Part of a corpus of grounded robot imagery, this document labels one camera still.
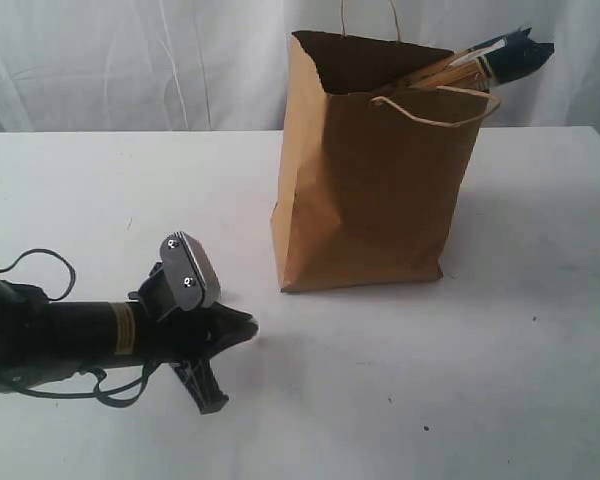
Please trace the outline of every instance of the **white backdrop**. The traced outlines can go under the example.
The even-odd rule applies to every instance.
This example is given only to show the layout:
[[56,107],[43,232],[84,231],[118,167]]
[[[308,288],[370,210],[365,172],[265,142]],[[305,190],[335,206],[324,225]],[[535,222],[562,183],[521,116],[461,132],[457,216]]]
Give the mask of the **white backdrop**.
[[[336,32],[339,0],[0,0],[0,130],[281,128],[289,33]],[[388,3],[352,34],[394,38]],[[600,0],[396,0],[404,41],[462,49],[531,23],[544,69],[499,88],[490,125],[600,132]]]

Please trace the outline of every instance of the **white table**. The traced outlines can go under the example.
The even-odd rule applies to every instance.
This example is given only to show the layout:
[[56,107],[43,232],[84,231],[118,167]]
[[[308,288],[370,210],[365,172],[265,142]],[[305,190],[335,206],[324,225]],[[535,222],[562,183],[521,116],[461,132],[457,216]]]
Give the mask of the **white table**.
[[[483,130],[445,279],[295,296],[269,232],[280,141],[0,134],[0,265],[54,248],[78,270],[71,299],[123,300],[182,229],[261,326],[213,362],[217,415],[165,367],[122,411],[0,395],[0,479],[599,479],[598,135]],[[66,274],[31,258],[8,278],[51,294]]]

